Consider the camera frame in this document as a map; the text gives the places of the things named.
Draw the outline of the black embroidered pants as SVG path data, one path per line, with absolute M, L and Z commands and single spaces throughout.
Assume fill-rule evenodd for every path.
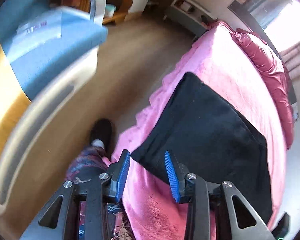
M 273 213 L 265 137 L 193 73 L 175 88 L 157 124 L 132 158 L 168 182 L 165 152 L 206 181 L 228 180 L 264 222 Z

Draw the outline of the patterned trouser leg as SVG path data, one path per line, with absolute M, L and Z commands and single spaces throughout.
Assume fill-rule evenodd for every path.
M 103 147 L 87 146 L 68 167 L 65 180 L 71 180 L 74 184 L 91 181 L 92 178 L 106 172 L 108 169 L 103 160 L 104 157 L 107 157 L 107 153 Z M 107 209 L 109 219 L 114 218 L 118 214 L 122 215 L 118 239 L 135 239 L 123 204 L 109 204 Z

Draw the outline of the person black shoe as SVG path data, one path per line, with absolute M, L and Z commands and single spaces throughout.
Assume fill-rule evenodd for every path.
M 107 152 L 110 147 L 112 133 L 112 124 L 109 119 L 102 118 L 97 120 L 90 131 L 91 146 L 101 147 Z

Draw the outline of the pink bed sheet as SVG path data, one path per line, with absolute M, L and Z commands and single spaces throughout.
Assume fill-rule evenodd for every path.
M 230 30 L 192 46 L 113 152 L 131 152 L 123 206 L 136 239 L 183 239 L 186 205 L 171 195 L 165 152 L 206 181 L 231 181 L 270 228 L 285 184 L 286 142 L 264 80 Z

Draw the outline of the crimson duvet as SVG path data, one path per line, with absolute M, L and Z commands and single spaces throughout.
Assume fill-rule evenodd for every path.
M 254 33 L 236 29 L 232 39 L 256 66 L 275 103 L 287 148 L 294 140 L 293 110 L 288 100 L 287 78 L 283 64 L 264 40 Z

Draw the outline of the white bedside table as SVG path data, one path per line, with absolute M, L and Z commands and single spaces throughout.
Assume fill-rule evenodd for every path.
M 196 37 L 201 37 L 209 29 L 215 18 L 210 11 L 194 0 L 173 0 L 165 10 L 163 20 L 178 23 Z

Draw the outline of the clear plastic sleeve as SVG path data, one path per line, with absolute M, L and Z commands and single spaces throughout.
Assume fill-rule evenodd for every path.
M 61 22 L 61 15 L 27 22 L 17 29 L 14 41 L 33 41 L 35 44 L 41 44 L 53 38 L 61 38 Z

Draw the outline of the small teal white bucket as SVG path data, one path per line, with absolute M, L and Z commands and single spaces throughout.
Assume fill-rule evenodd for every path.
M 111 17 L 113 17 L 115 11 L 116 11 L 115 5 L 106 4 L 104 16 L 107 17 L 107 18 L 111 18 Z

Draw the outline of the white grey bed headboard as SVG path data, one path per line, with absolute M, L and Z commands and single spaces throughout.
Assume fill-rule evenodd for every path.
M 215 18 L 226 20 L 236 27 L 239 19 L 249 30 L 258 33 L 264 39 L 279 58 L 279 45 L 275 44 L 275 38 L 266 33 L 279 16 L 279 13 L 291 0 L 194 0 L 210 11 Z

